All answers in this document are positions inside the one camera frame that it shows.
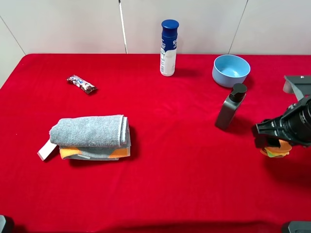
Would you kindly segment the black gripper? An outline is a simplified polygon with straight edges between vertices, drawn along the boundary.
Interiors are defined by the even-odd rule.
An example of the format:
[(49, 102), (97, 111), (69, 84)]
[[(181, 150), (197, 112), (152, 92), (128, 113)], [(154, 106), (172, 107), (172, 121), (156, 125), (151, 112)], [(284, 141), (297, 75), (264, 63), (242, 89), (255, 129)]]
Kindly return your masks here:
[(305, 97), (288, 107), (284, 114), (265, 119), (252, 127), (255, 146), (280, 148), (280, 141), (291, 146), (311, 146), (311, 98)]

